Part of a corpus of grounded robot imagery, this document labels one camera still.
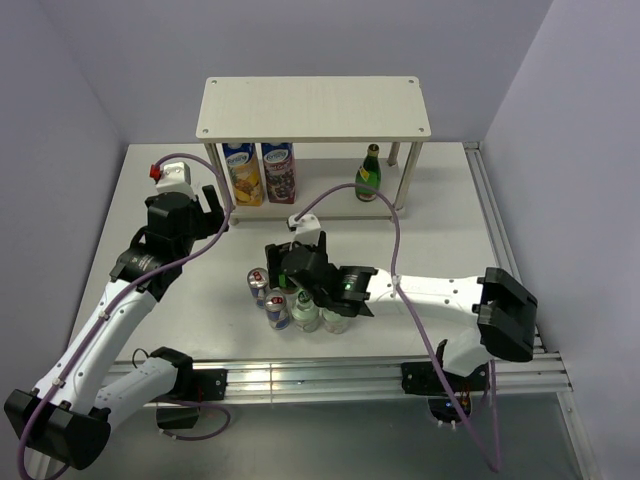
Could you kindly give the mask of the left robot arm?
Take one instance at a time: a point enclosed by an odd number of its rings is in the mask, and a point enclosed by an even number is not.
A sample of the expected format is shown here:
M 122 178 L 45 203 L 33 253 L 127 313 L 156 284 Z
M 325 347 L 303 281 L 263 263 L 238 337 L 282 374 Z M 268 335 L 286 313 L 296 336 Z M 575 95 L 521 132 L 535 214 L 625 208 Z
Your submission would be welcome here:
M 168 347 L 153 351 L 141 368 L 102 384 L 141 321 L 197 258 L 195 242 L 215 243 L 229 216 L 211 185 L 202 189 L 210 207 L 178 191 L 146 199 L 147 223 L 110 272 L 91 317 L 51 370 L 30 391 L 14 390 L 4 411 L 19 438 L 18 453 L 31 448 L 82 470 L 104 450 L 111 432 L 157 398 L 182 401 L 194 394 L 190 356 Z

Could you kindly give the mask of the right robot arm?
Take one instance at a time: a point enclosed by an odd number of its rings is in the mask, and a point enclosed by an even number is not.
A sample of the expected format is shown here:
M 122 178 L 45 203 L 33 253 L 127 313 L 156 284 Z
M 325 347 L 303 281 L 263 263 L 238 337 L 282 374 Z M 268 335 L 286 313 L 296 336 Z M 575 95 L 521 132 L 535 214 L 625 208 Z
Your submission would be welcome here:
M 457 388 L 493 358 L 527 363 L 533 358 L 538 301 L 506 270 L 489 267 L 481 276 L 429 278 L 392 274 L 370 266 L 336 266 L 326 237 L 265 248 L 269 283 L 288 281 L 314 304 L 342 317 L 417 313 L 421 320 L 445 321 L 453 333 L 433 365 L 435 383 Z

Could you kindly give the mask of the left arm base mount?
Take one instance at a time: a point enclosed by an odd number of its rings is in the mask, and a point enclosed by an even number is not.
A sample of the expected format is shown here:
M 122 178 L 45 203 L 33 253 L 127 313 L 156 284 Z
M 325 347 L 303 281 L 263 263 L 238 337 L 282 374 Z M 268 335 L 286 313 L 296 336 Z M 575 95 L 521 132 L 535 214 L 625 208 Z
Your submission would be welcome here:
M 223 368 L 197 369 L 193 371 L 190 382 L 178 393 L 161 397 L 162 403 L 169 400 L 191 401 L 196 403 L 218 402 L 225 397 L 228 371 Z M 186 407 L 171 404 L 158 407 L 155 412 L 156 425 L 161 430 L 181 434 L 192 430 L 205 415 L 204 407 Z

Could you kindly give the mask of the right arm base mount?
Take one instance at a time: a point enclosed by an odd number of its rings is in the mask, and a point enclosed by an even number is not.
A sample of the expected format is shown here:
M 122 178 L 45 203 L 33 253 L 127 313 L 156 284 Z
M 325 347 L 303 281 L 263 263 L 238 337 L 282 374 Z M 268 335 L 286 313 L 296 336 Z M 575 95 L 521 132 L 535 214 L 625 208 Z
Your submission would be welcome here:
M 430 412 L 437 421 L 444 423 L 461 421 L 430 361 L 402 363 L 401 373 L 401 387 L 404 393 L 427 397 Z M 445 377 L 468 417 L 473 413 L 473 394 L 482 394 L 479 408 L 486 404 L 490 387 L 489 364 L 476 368 L 468 377 L 450 373 L 446 373 Z

